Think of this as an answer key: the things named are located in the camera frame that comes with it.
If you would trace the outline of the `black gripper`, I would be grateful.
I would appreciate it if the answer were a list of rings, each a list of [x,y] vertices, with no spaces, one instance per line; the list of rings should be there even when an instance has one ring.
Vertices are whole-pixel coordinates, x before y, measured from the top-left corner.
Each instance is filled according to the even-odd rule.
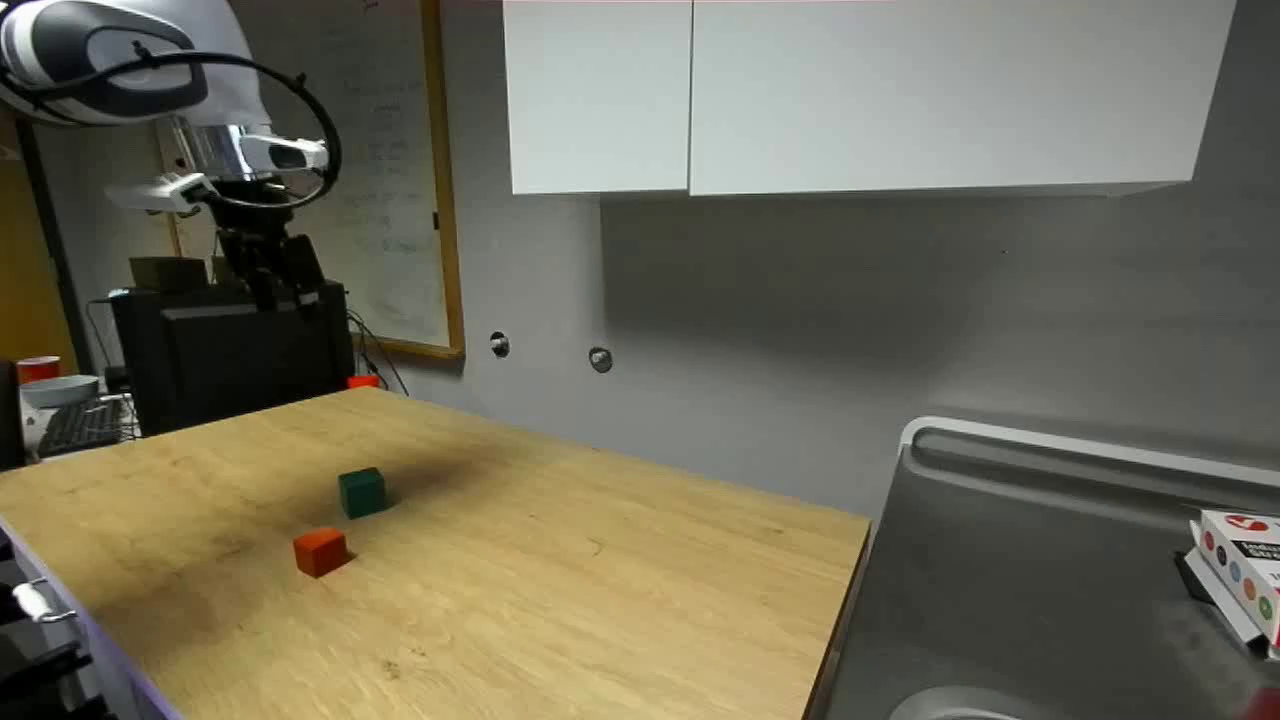
[[[324,297],[324,271],[307,237],[284,223],[219,228],[219,251],[260,313],[313,309]]]

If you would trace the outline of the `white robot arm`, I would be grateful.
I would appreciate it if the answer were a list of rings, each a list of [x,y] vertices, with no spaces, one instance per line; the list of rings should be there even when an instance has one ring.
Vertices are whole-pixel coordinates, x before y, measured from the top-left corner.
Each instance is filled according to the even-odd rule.
[[[321,259],[289,220],[337,186],[338,127],[304,74],[253,56],[226,0],[0,0],[0,98],[55,127],[166,122],[183,162],[119,201],[209,207],[262,313],[321,305]]]

